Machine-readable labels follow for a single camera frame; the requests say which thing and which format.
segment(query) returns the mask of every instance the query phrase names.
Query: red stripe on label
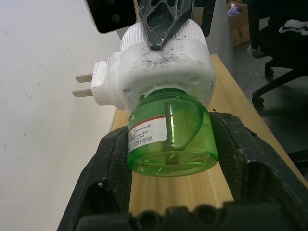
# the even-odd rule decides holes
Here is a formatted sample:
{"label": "red stripe on label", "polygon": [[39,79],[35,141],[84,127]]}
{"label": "red stripe on label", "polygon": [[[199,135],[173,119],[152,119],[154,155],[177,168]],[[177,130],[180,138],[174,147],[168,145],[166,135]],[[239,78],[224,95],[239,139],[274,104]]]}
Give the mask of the red stripe on label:
{"label": "red stripe on label", "polygon": [[131,130],[129,130],[129,131],[132,131],[136,126],[138,126],[138,125],[140,125],[140,124],[143,124],[143,123],[148,122],[148,121],[151,121],[151,120],[160,119],[160,118],[165,118],[165,116],[163,115],[163,116],[160,116],[160,117],[155,117],[155,118],[151,118],[151,119],[144,120],[144,121],[142,121],[142,122],[136,124],[135,126],[133,126],[133,127],[131,128]]}

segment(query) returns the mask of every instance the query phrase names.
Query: chair wheel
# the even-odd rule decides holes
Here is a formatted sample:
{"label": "chair wheel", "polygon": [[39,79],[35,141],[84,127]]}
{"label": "chair wheel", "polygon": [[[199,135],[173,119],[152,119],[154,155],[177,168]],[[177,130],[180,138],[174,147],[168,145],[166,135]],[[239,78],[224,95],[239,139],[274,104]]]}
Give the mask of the chair wheel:
{"label": "chair wheel", "polygon": [[254,104],[254,106],[262,106],[263,102],[264,102],[264,99],[259,96],[252,98],[252,103]]}
{"label": "chair wheel", "polygon": [[274,76],[274,70],[270,67],[264,69],[264,74],[266,78],[270,78]]}

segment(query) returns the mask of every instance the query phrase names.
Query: cardboard box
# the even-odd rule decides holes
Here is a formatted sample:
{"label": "cardboard box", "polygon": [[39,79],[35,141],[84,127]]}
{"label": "cardboard box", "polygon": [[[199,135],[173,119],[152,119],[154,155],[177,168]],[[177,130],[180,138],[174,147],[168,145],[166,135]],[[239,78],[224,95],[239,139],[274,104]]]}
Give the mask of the cardboard box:
{"label": "cardboard box", "polygon": [[232,36],[233,46],[240,45],[250,40],[249,24],[248,24],[248,9],[246,4],[241,4],[241,1],[229,2],[227,9],[231,8],[231,4],[237,5],[241,12],[238,15],[229,17],[229,25]]}

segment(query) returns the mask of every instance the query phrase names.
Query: white wall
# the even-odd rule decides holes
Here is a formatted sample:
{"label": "white wall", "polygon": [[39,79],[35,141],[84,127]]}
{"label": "white wall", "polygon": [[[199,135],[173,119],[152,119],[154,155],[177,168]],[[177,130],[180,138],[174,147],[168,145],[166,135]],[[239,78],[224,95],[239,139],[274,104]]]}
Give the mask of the white wall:
{"label": "white wall", "polygon": [[0,2],[0,230],[57,229],[115,113],[75,98],[75,75],[119,42],[96,31],[83,0]]}

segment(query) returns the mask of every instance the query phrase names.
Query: green liquid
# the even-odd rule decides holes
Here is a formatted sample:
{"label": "green liquid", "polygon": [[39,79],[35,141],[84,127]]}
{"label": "green liquid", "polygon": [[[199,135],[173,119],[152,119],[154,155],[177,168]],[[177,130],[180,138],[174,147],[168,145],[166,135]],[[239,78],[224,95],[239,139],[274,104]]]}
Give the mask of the green liquid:
{"label": "green liquid", "polygon": [[166,117],[167,139],[128,154],[129,167],[140,174],[178,177],[199,173],[218,161],[209,113],[200,102],[178,89],[157,90],[130,115],[128,130],[152,118]]}

